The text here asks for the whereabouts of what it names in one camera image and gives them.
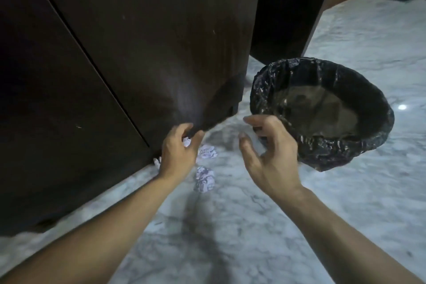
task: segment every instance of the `gray marble vein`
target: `gray marble vein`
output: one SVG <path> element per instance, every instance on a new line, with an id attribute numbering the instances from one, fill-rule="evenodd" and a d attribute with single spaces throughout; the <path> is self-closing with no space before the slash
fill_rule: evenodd
<path id="1" fill-rule="evenodd" d="M 362 73 L 395 110 L 389 140 L 350 164 L 319 173 L 300 167 L 303 184 L 351 225 L 426 280 L 426 1 L 350 0 L 326 11 L 307 56 Z M 164 202 L 126 256 L 112 284 L 332 283 L 300 231 L 251 181 L 237 134 L 251 129 L 250 83 L 262 65 L 249 59 L 239 112 L 208 132 L 218 157 L 200 162 L 216 187 L 193 191 L 195 171 Z M 262 146 L 255 140 L 255 147 Z M 0 238 L 0 274 L 111 206 L 155 175 L 149 166 L 106 191 L 50 231 Z"/>

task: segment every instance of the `person's left arm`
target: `person's left arm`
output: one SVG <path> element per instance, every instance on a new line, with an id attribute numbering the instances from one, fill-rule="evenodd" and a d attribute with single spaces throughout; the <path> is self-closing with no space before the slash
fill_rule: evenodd
<path id="1" fill-rule="evenodd" d="M 25 260 L 0 284 L 107 283 L 163 201 L 194 166 L 204 132 L 196 133 L 185 148 L 182 136 L 191 128 L 192 124 L 182 124 L 169 132 L 157 177 Z"/>

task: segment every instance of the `person's right hand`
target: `person's right hand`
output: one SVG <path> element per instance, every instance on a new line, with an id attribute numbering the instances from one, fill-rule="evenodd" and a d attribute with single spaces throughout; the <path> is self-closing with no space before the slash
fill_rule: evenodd
<path id="1" fill-rule="evenodd" d="M 275 116 L 254 115 L 245 117 L 244 121 L 262 127 L 256 133 L 268 138 L 268 149 L 259 156 L 251 139 L 240 134 L 239 146 L 248 173 L 272 200 L 291 201 L 304 189 L 299 179 L 296 141 Z"/>

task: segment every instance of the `trash can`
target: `trash can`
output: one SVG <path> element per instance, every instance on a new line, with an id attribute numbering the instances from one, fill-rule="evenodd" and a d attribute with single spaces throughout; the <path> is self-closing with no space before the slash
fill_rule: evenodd
<path id="1" fill-rule="evenodd" d="M 363 75 L 307 57 L 261 69 L 250 111 L 277 116 L 297 141 L 299 161 L 320 172 L 381 146 L 394 125 L 384 94 Z M 261 142 L 267 146 L 265 137 Z"/>

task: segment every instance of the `white marble floor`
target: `white marble floor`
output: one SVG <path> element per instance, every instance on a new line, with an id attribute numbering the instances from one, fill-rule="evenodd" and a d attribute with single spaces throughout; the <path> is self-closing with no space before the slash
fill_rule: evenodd
<path id="1" fill-rule="evenodd" d="M 364 74 L 387 96 L 395 126 L 379 149 L 303 184 L 330 208 L 426 281 L 426 1 L 350 0 L 322 16 L 307 56 Z M 250 58 L 248 79 L 261 68 Z M 236 116 L 209 131 L 219 156 L 209 193 L 193 175 L 161 206 L 111 280 L 130 283 L 332 283 L 289 219 L 252 183 L 237 133 L 249 114 L 249 88 Z M 0 274 L 128 195 L 155 174 L 147 167 L 41 234 L 0 238 Z"/>

